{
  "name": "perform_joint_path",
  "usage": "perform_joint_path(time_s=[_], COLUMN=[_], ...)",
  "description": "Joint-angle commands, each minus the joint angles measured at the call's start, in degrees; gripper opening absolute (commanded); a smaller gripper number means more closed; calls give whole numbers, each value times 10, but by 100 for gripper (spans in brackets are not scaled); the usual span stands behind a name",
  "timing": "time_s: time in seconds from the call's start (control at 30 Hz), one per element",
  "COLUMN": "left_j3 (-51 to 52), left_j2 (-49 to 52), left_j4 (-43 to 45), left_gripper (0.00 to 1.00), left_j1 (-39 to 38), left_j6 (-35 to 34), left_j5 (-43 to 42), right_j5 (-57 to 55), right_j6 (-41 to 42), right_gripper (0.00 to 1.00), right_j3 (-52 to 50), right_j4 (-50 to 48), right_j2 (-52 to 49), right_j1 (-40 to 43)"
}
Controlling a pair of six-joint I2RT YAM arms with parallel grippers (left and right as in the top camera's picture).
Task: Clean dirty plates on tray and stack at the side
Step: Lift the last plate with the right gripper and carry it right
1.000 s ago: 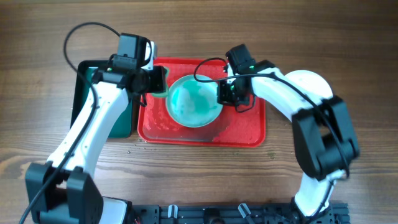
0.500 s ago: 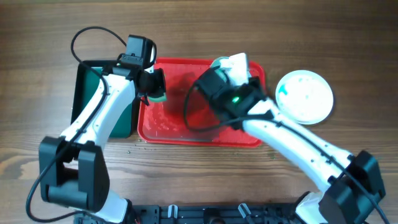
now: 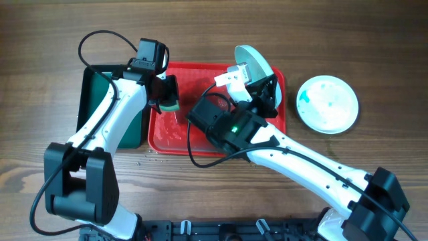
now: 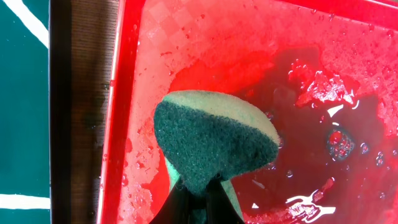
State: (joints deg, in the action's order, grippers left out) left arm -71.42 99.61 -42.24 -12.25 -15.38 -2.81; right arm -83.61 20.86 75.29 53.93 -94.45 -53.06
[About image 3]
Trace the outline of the green scrubbing sponge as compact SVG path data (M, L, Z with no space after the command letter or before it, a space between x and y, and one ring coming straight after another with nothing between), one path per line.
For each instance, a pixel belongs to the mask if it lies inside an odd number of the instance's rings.
M162 112L174 112L180 109L178 100L165 103L165 104L160 104L159 107Z

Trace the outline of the white plate tray corner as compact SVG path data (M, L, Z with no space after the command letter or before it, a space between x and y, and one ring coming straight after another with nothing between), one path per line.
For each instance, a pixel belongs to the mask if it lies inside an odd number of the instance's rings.
M277 78L276 88L271 97L274 107L277 109L283 97L285 78L279 70L273 71L266 59L252 46L240 45L235 47L235 60L238 64L247 64L250 80L245 84L245 88L252 98L261 97L259 93L265 86L265 81L275 76Z

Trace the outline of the white plate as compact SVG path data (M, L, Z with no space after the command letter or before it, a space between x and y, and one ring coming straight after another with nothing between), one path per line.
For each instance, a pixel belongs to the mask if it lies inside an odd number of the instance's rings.
M354 125L359 103L355 91L345 81L321 75L301 85L296 95L296 110L312 130L335 135Z

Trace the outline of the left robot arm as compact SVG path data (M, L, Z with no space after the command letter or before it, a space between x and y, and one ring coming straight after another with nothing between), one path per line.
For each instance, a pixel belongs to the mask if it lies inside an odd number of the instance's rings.
M143 239L141 217L119 203L113 157L134 117L164 103L178 105L174 75L125 70L111 79L84 126L66 143L45 150L46 211L115 240Z

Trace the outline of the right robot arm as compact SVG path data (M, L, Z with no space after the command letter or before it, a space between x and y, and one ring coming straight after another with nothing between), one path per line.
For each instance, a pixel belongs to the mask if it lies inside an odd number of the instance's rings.
M339 164L286 136L267 118L282 101L278 77L271 68L246 63L228 67L214 78L226 88L235 109L222 118L213 140L232 157L242 157L289 177L330 205L317 231L327 240L393 240L404 225L409 202L393 173L374 174Z

